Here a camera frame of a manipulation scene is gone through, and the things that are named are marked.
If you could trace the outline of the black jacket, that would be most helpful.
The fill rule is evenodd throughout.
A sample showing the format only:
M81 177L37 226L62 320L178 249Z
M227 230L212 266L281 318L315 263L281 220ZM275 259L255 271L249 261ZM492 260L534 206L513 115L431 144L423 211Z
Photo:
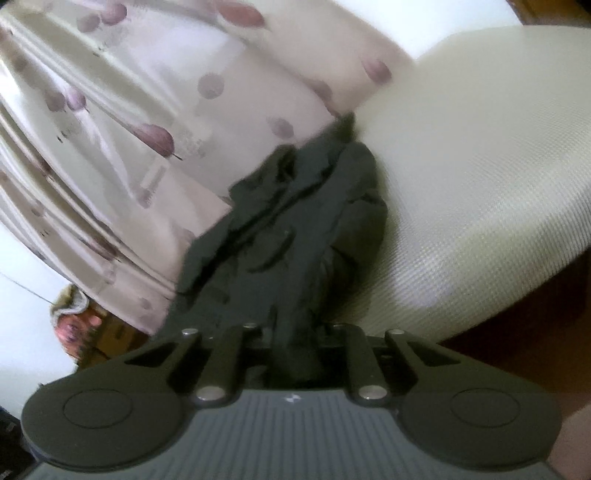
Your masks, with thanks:
M277 147L231 187L232 209L187 250L160 337L270 329L276 367L315 376L320 332L374 263L388 208L374 155L346 115L301 147Z

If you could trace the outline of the wooden dresser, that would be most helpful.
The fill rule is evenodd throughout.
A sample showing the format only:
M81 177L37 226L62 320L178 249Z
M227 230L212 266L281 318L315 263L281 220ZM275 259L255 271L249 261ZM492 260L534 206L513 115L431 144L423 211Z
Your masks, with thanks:
M99 314L101 323L92 327L80 347L76 368L84 370L125 355L143 346L149 336L109 312Z

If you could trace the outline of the floral covered object on dresser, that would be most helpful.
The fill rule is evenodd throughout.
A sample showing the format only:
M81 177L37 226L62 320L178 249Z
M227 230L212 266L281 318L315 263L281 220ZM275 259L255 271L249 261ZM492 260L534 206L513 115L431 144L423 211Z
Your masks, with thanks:
M62 348L75 361L103 323L96 305L73 284L64 288L51 305L50 320Z

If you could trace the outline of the floral pink curtain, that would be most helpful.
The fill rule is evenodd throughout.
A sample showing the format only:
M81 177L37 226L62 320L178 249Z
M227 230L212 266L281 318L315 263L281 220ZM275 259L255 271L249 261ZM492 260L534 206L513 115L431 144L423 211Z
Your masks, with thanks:
M6 1L1 223L154 332L230 187L412 62L332 1Z

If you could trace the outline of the brown wooden door frame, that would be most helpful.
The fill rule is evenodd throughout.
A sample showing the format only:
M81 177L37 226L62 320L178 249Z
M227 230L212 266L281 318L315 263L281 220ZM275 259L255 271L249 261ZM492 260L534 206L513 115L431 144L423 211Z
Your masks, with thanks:
M524 25L590 27L590 2L577 0L507 0Z

